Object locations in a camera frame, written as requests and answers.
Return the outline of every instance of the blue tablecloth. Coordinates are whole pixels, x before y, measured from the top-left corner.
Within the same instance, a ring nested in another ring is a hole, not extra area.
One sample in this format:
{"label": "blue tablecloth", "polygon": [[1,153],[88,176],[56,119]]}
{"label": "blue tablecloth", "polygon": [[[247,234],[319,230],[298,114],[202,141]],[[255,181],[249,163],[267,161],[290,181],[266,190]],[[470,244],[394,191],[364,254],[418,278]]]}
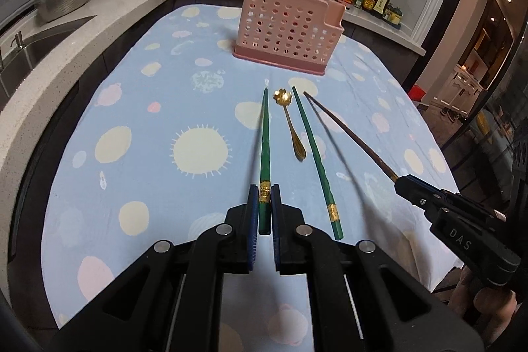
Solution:
{"label": "blue tablecloth", "polygon": [[[258,183],[262,93],[295,85],[334,111],[398,174],[456,191],[418,111],[381,61],[341,37],[315,76],[232,56],[239,8],[193,6],[165,16],[101,83],[54,179],[42,236],[44,286],[62,326],[155,241],[194,240],[245,202]],[[456,257],[429,233],[423,212],[327,116],[302,97],[339,209],[344,242],[374,240],[428,288]],[[283,108],[270,97],[271,182],[305,221],[332,236],[308,152],[295,158]],[[220,350],[313,350],[304,276],[275,272],[270,236],[255,270],[227,276]]]}

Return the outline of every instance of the pink basket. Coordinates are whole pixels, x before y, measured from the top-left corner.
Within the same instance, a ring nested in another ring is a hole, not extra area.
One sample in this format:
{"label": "pink basket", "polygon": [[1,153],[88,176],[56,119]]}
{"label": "pink basket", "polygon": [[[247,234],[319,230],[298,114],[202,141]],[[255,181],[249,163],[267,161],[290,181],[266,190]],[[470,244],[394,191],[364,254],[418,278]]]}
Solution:
{"label": "pink basket", "polygon": [[233,55],[323,75],[344,12],[333,0],[244,0]]}

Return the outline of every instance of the silver screw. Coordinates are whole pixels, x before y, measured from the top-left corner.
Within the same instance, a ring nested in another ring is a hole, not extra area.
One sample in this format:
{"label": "silver screw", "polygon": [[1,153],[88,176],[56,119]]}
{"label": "silver screw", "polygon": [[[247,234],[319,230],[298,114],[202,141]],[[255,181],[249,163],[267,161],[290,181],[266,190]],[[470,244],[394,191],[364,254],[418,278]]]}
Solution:
{"label": "silver screw", "polygon": [[233,231],[233,227],[231,227],[229,224],[220,224],[216,228],[216,232],[222,236],[227,236],[232,231]]}
{"label": "silver screw", "polygon": [[362,240],[360,241],[359,248],[361,251],[365,252],[365,254],[370,254],[376,250],[376,245],[374,245],[373,241]]}
{"label": "silver screw", "polygon": [[167,252],[169,249],[171,249],[171,244],[168,243],[168,241],[166,240],[160,240],[154,244],[154,251],[160,254],[163,254],[163,252]]}
{"label": "silver screw", "polygon": [[306,225],[306,224],[298,225],[297,228],[295,229],[297,234],[300,234],[301,236],[310,236],[313,230],[314,230],[313,228],[311,228],[309,225]]}

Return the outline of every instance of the chopstick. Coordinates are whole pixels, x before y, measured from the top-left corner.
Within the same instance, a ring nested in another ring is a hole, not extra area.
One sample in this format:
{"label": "chopstick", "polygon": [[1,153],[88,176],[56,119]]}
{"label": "chopstick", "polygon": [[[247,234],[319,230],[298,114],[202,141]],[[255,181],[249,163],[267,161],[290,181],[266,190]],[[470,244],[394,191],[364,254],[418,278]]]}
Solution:
{"label": "chopstick", "polygon": [[262,98],[262,151],[260,155],[259,234],[271,233],[268,88]]}
{"label": "chopstick", "polygon": [[321,155],[319,154],[319,149],[315,143],[314,135],[312,129],[310,128],[310,123],[308,123],[308,118],[304,112],[303,105],[297,94],[297,89],[292,87],[295,100],[297,101],[297,106],[299,107],[300,116],[303,119],[304,128],[306,129],[306,134],[308,135],[308,141],[310,142],[310,148],[312,149],[313,159],[315,160],[315,166],[317,167],[317,172],[319,174],[319,180],[321,181],[321,187],[323,189],[323,194],[325,196],[326,208],[328,210],[328,216],[330,217],[330,222],[332,224],[332,231],[334,232],[334,239],[341,240],[343,238],[343,229],[341,229],[341,221],[339,220],[339,213],[337,212],[337,207],[335,206],[334,196],[330,190],[330,183],[326,178],[325,168],[323,166],[323,161],[321,160]]}
{"label": "chopstick", "polygon": [[358,144],[363,151],[376,163],[381,170],[383,170],[384,174],[389,177],[389,179],[393,182],[396,182],[398,179],[398,175],[392,170],[374,151],[370,149],[370,147],[365,144],[352,130],[350,130],[339,118],[337,118],[329,109],[323,107],[318,101],[316,101],[311,95],[304,92],[304,96],[306,96],[309,100],[313,101],[319,108],[321,108],[326,115],[328,115],[332,120],[336,122],[336,124],[343,129],[343,131],[349,135],[356,144]]}

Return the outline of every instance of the kitchen sink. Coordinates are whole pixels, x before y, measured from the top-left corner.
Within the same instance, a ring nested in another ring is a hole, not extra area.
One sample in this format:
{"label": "kitchen sink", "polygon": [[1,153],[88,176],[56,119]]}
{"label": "kitchen sink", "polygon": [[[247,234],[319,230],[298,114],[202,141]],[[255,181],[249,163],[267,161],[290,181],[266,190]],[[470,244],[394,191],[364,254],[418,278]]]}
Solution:
{"label": "kitchen sink", "polygon": [[93,17],[60,24],[32,35],[24,40],[25,48],[15,49],[6,56],[4,69],[0,72],[0,110],[31,70],[58,44]]}

